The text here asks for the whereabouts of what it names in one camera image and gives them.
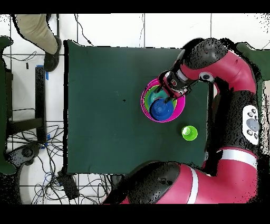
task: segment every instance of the chair wheel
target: chair wheel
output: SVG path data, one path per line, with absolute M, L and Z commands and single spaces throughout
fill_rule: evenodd
M 30 166 L 34 163 L 34 159 L 31 159 L 25 163 L 26 166 Z

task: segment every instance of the blue cup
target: blue cup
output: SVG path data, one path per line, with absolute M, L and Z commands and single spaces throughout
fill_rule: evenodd
M 150 106 L 149 109 L 150 115 L 155 120 L 158 121 L 167 120 L 173 113 L 172 101 L 169 101 L 166 104 L 164 103 L 164 101 L 165 101 L 164 98 L 157 99 Z

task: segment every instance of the white stripe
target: white stripe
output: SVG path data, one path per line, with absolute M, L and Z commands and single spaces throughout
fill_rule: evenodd
M 194 204 L 197 198 L 197 194 L 198 194 L 198 188 L 199 188 L 199 180 L 198 180 L 198 176 L 197 173 L 194 169 L 191 169 L 192 172 L 192 188 L 191 188 L 191 193 L 188 199 L 188 204 Z
M 223 150 L 222 160 L 236 160 L 247 163 L 257 169 L 256 158 L 249 153 L 240 150 Z

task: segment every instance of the person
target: person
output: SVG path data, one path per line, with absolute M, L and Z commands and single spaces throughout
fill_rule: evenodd
M 45 51 L 44 70 L 52 72 L 59 63 L 62 42 L 48 27 L 51 14 L 13 15 L 14 25 L 19 34 Z

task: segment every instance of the khaki pants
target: khaki pants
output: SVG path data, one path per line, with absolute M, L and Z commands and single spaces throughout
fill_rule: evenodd
M 56 53 L 57 42 L 46 22 L 46 14 L 18 14 L 16 19 L 24 38 L 49 54 Z

